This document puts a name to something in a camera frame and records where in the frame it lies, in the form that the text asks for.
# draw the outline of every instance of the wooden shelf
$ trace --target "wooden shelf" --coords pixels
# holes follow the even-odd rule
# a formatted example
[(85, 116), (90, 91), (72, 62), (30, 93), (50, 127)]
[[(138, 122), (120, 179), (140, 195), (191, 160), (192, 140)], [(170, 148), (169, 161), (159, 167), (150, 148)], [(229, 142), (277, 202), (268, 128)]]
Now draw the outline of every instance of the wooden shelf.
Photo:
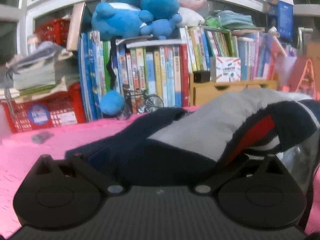
[(194, 83), (193, 74), (190, 78), (190, 106), (201, 106), (211, 101), (213, 98), (230, 91), (241, 91), (245, 88), (267, 88), (277, 89), (277, 81), (274, 80), (252, 80), (239, 82), (207, 82)]

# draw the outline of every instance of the pink blanket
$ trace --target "pink blanket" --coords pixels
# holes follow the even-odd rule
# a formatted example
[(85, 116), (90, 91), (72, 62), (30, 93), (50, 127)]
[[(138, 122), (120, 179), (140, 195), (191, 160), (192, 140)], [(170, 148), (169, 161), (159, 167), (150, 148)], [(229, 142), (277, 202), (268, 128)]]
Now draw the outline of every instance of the pink blanket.
[[(12, 207), (12, 200), (20, 183), (32, 165), (42, 154), (62, 159), (66, 150), (111, 136), (132, 123), (137, 116), (127, 121), (99, 120), (92, 123), (72, 125), (50, 130), (54, 134), (43, 145), (31, 142), (36, 131), (11, 135), (0, 146), (0, 234), (8, 238), (20, 228)], [(315, 200), (307, 226), (307, 233), (320, 231), (320, 172), (315, 182)]]

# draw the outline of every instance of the miniature bicycle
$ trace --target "miniature bicycle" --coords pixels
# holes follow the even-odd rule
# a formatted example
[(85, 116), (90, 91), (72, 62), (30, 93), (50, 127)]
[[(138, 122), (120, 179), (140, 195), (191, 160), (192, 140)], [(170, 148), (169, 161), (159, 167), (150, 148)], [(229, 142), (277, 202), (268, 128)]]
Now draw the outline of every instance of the miniature bicycle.
[(127, 88), (123, 88), (126, 93), (124, 93), (124, 99), (126, 101), (124, 108), (117, 114), (117, 119), (118, 120), (127, 120), (131, 114), (131, 107), (127, 104), (127, 102), (131, 101), (132, 97), (139, 97), (142, 96), (143, 103), (141, 106), (138, 107), (137, 111), (138, 113), (151, 113), (156, 111), (158, 108), (163, 107), (163, 100), (155, 95), (147, 95), (147, 90), (130, 90)]

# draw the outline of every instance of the basket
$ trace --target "basket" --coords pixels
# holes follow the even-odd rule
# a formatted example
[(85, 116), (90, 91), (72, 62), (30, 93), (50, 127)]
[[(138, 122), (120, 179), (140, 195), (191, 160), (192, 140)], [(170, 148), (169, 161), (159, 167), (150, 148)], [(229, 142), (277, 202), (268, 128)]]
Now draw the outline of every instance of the basket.
[(80, 84), (74, 84), (68, 92), (58, 92), (39, 100), (9, 104), (1, 102), (12, 133), (85, 123)]
[(41, 41), (52, 41), (58, 45), (66, 46), (69, 33), (70, 20), (56, 19), (50, 21), (34, 31), (40, 35)]

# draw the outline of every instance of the round blue sticker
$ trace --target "round blue sticker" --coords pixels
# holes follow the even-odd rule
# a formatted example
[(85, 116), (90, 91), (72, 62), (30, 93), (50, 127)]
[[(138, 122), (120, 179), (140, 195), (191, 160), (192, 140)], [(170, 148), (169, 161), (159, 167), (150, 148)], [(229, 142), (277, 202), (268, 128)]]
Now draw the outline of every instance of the round blue sticker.
[(34, 105), (28, 111), (28, 118), (37, 125), (45, 124), (50, 119), (48, 109), (42, 105)]

